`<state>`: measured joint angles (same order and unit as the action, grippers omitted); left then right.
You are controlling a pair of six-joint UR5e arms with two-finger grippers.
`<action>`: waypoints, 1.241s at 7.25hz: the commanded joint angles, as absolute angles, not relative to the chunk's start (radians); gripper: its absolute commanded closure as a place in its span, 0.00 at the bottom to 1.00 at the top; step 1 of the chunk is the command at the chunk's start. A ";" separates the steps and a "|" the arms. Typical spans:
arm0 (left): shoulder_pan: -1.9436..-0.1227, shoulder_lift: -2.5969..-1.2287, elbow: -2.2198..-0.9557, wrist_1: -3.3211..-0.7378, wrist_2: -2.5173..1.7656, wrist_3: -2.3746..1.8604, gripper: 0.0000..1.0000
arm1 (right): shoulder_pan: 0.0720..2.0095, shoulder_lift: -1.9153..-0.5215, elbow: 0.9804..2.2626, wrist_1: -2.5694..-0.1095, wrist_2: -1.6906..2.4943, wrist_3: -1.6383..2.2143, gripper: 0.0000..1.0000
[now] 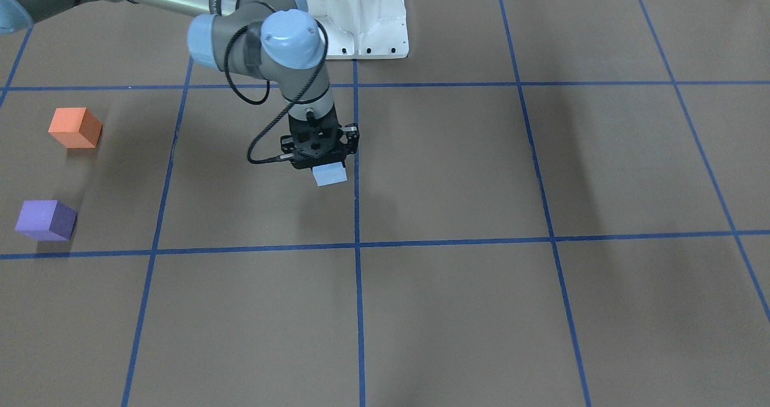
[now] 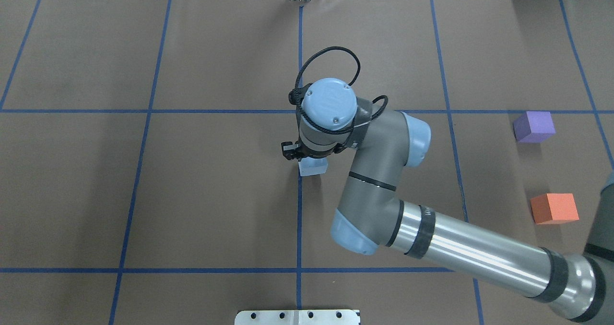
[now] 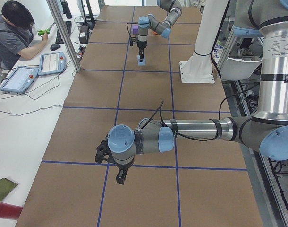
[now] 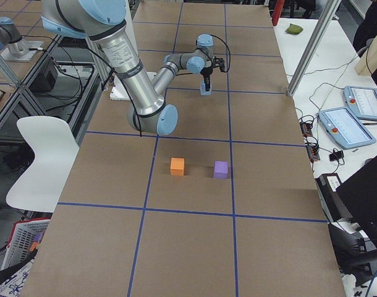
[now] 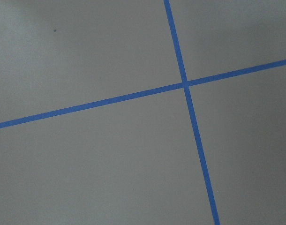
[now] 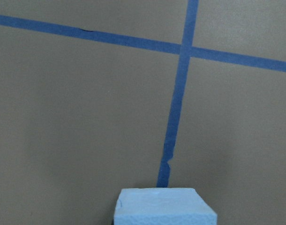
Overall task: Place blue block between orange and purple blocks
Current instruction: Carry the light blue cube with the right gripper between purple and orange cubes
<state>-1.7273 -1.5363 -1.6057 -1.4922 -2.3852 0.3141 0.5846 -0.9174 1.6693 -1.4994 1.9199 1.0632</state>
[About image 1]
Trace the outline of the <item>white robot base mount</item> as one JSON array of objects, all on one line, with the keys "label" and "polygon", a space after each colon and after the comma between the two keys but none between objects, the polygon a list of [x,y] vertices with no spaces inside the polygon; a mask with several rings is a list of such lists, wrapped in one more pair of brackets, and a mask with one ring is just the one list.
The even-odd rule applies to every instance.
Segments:
[{"label": "white robot base mount", "polygon": [[327,59],[392,60],[410,53],[405,0],[307,0],[329,35]]}]

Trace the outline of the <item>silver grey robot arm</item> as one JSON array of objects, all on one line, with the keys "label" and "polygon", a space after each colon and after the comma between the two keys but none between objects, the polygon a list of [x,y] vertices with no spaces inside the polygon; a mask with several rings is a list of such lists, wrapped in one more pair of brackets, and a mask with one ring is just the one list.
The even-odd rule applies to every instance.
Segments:
[{"label": "silver grey robot arm", "polygon": [[224,73],[275,83],[286,101],[270,122],[286,118],[288,136],[281,154],[256,159],[256,136],[247,150],[251,164],[289,162],[317,177],[343,173],[345,160],[357,152],[357,125],[339,124],[325,65],[327,33],[309,13],[306,0],[2,0],[2,33],[25,31],[86,2],[128,2],[192,16],[187,45],[196,64]]}]

